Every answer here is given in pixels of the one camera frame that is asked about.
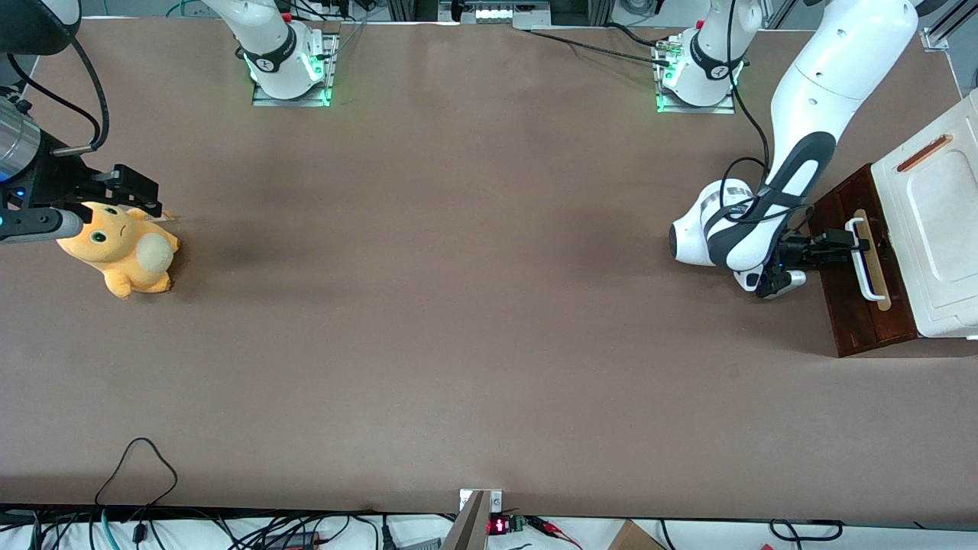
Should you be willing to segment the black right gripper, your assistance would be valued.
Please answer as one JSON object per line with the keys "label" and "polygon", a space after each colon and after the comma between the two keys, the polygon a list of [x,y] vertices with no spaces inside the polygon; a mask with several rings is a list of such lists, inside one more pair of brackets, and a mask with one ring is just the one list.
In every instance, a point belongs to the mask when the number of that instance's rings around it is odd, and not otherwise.
{"label": "black right gripper", "polygon": [[88,167],[80,157],[54,157],[51,150],[63,146],[48,132],[40,133],[34,159],[9,178],[2,178],[2,208],[57,208],[93,219],[110,208],[133,219],[164,219],[158,199],[160,186],[125,164],[107,172]]}

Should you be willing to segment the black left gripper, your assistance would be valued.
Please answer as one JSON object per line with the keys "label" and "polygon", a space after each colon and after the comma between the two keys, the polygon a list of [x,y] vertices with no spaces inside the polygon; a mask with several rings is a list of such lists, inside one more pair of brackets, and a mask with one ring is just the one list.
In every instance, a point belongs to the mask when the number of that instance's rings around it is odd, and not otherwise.
{"label": "black left gripper", "polygon": [[825,230],[816,236],[792,235],[776,241],[773,275],[793,270],[818,269],[828,264],[851,264],[852,253],[866,253],[871,240],[860,240],[848,230]]}

